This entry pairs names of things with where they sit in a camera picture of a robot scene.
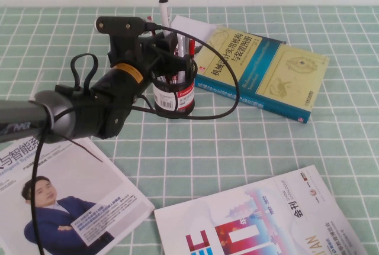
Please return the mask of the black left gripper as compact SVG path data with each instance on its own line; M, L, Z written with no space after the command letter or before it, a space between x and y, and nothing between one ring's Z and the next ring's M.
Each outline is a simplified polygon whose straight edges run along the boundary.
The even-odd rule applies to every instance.
M190 75L190 56L174 55L177 43L174 32L167 36L160 32L148 37L146 58L158 59L156 67L153 63L145 62L117 63L90 88L91 99L103 104L132 104L135 96L142 94L150 85L152 71L155 75L176 75L180 71Z

